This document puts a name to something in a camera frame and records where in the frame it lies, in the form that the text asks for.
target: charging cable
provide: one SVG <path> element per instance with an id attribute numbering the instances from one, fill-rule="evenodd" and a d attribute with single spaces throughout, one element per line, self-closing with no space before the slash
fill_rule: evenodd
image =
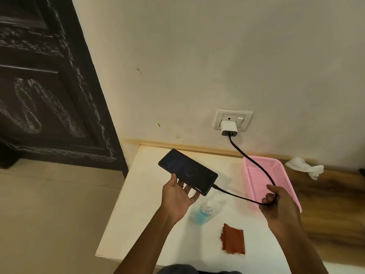
<path id="1" fill-rule="evenodd" d="M 261 166 L 261 165 L 259 165 L 256 161 L 254 161 L 252 158 L 250 158 L 248 155 L 246 155 L 244 152 L 242 152 L 241 151 L 241 149 L 240 148 L 238 148 L 237 147 L 237 145 L 235 145 L 234 143 L 233 143 L 233 141 L 232 141 L 232 139 L 231 139 L 231 132 L 229 131 L 229 132 L 227 132 L 227 134 L 228 134 L 228 137 L 229 137 L 229 141 L 231 142 L 231 144 L 233 145 L 233 147 L 235 147 L 237 150 L 238 150 L 238 152 L 240 152 L 241 154 L 242 154 L 242 156 L 244 156 L 245 158 L 247 158 L 249 161 L 251 161 L 253 164 L 255 164 L 256 166 L 258 166 L 258 168 L 260 168 L 265 174 L 266 174 L 266 176 L 269 178 L 269 180 L 271 181 L 271 183 L 273 184 L 273 185 L 275 185 L 276 186 L 276 184 L 275 184 L 275 182 L 274 182 L 274 180 L 271 178 L 271 176 L 269 175 L 269 173 Z M 248 199 L 248 198 L 244 198 L 244 197 L 241 197 L 241 196 L 238 196 L 238 195 L 234 195 L 234 194 L 232 194 L 232 193 L 230 193 L 230 192 L 227 192 L 227 191 L 225 191 L 225 190 L 223 190 L 223 189 L 221 189 L 221 188 L 219 188 L 217 185 L 215 185 L 215 184 L 212 184 L 212 188 L 214 188 L 214 189 L 217 189 L 217 190 L 219 190 L 219 191 L 221 191 L 221 192 L 223 192 L 223 193 L 226 193 L 226 194 L 229 194 L 229 195 L 232 195 L 232 196 L 235 196 L 235 197 L 238 197 L 238 198 L 241 198 L 241 199 L 244 199 L 244 200 L 247 200 L 247 201 L 250 201 L 250 202 L 253 202 L 253 203 L 256 203 L 256 204 L 259 204 L 259 205 L 263 205 L 263 206 L 269 206 L 269 205 L 272 205 L 272 204 L 275 204 L 276 203 L 276 199 L 277 199 L 277 194 L 275 194 L 275 198 L 274 198 L 274 201 L 272 201 L 272 202 L 270 202 L 270 203 L 260 203 L 260 202 L 256 202 L 256 201 L 254 201 L 254 200 L 251 200 L 251 199 Z"/>

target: phone screen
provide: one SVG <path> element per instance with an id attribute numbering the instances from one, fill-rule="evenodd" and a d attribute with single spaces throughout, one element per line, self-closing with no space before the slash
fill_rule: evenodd
<path id="1" fill-rule="evenodd" d="M 217 173 L 175 149 L 168 152 L 159 161 L 158 165 L 171 174 L 175 173 L 178 179 L 181 179 L 204 196 L 207 195 L 212 184 L 218 178 Z"/>

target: wall switch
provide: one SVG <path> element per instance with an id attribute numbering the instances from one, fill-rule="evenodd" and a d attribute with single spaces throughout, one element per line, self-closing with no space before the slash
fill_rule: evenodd
<path id="1" fill-rule="evenodd" d="M 234 110 L 217 110 L 214 120 L 214 129 L 220 130 L 222 120 L 230 120 L 236 122 L 237 130 L 245 131 L 251 121 L 253 111 L 234 111 Z"/>

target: tissue paper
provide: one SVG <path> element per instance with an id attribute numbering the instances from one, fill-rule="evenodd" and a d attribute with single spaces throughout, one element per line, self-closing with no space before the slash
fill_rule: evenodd
<path id="1" fill-rule="evenodd" d="M 323 166 L 310 166 L 301 158 L 294 158 L 288 161 L 285 165 L 297 171 L 308 172 L 309 176 L 313 180 L 316 180 L 319 177 L 319 174 L 323 173 L 324 170 Z"/>

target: dark wooden door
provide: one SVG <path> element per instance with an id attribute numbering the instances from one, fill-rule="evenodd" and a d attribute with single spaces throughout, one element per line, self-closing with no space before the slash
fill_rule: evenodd
<path id="1" fill-rule="evenodd" d="M 127 174 L 71 0 L 0 0 L 0 138 L 25 158 Z"/>

